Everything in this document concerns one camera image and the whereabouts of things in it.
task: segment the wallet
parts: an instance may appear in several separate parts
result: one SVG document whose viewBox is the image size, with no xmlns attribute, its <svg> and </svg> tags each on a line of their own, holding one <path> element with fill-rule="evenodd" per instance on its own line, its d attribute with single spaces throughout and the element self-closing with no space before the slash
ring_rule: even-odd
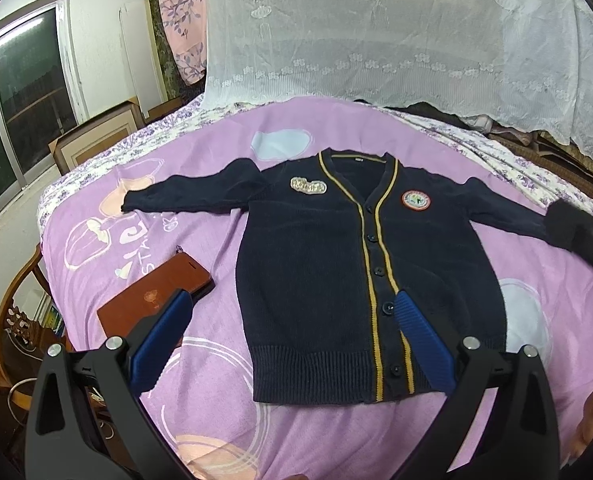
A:
<svg viewBox="0 0 593 480">
<path fill-rule="evenodd" d="M 141 318 L 156 314 L 177 288 L 188 291 L 196 303 L 214 288 L 214 281 L 191 256 L 177 252 L 99 309 L 106 336 L 128 336 Z"/>
</svg>

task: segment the navy blue cardigan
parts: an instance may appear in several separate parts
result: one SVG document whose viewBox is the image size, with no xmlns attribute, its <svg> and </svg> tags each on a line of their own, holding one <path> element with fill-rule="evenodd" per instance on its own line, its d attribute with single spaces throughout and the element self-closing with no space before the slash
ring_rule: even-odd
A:
<svg viewBox="0 0 593 480">
<path fill-rule="evenodd" d="M 123 211 L 249 213 L 236 266 L 254 400 L 351 404 L 430 391 L 393 318 L 405 289 L 463 335 L 505 350 L 499 282 L 470 221 L 545 237 L 543 217 L 384 156 L 324 150 L 259 171 L 129 191 Z"/>
</svg>

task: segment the round school badge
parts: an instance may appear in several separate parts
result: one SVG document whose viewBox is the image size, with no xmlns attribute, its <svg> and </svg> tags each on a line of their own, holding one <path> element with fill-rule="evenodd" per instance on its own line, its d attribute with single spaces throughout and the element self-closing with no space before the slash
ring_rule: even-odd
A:
<svg viewBox="0 0 593 480">
<path fill-rule="evenodd" d="M 426 193 L 415 189 L 403 193 L 401 200 L 404 206 L 414 209 L 414 211 L 425 211 L 432 203 Z"/>
</svg>

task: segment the wall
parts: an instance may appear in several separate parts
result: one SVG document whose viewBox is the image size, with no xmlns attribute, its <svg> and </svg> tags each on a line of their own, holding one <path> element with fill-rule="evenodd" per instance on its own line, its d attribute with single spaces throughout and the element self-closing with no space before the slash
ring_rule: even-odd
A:
<svg viewBox="0 0 593 480">
<path fill-rule="evenodd" d="M 1 0 L 0 19 L 35 0 Z M 90 116 L 136 95 L 122 46 L 118 9 L 137 0 L 70 0 L 70 27 Z"/>
<path fill-rule="evenodd" d="M 59 177 L 56 166 L 52 166 L 0 213 L 0 304 L 14 276 L 34 254 L 38 244 L 38 200 L 43 190 Z M 19 288 L 14 296 L 15 302 L 21 306 L 31 290 L 42 290 L 34 276 L 26 279 Z"/>
</svg>

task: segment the v-neck collar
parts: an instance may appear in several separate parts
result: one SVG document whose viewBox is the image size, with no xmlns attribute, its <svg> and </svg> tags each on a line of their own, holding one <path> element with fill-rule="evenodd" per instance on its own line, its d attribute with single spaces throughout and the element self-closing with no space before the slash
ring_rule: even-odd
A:
<svg viewBox="0 0 593 480">
<path fill-rule="evenodd" d="M 370 196 L 367 197 L 367 199 L 364 199 L 361 193 L 359 193 L 358 190 L 356 190 L 352 183 L 348 179 L 346 179 L 345 176 L 343 176 L 343 174 L 340 173 L 340 171 L 337 170 L 336 166 L 334 165 L 333 155 L 342 155 L 346 156 L 347 158 L 355 156 L 356 158 L 368 158 L 371 160 L 377 158 L 385 162 L 383 176 L 381 177 L 379 184 L 374 188 L 374 190 L 370 193 Z M 331 148 L 326 148 L 321 152 L 321 159 L 323 160 L 323 163 L 325 164 L 327 171 L 329 171 L 329 173 L 336 180 L 338 180 L 343 187 L 345 187 L 347 192 L 349 192 L 352 196 L 352 199 L 356 203 L 366 208 L 373 208 L 376 202 L 378 202 L 381 199 L 381 197 L 383 197 L 383 195 L 385 194 L 385 192 L 391 184 L 391 178 L 394 172 L 395 165 L 397 164 L 397 160 L 387 152 L 385 152 L 385 154 L 382 157 L 380 157 L 368 155 L 367 153 L 355 152 L 354 150 L 343 150 L 342 152 L 335 152 Z"/>
</svg>

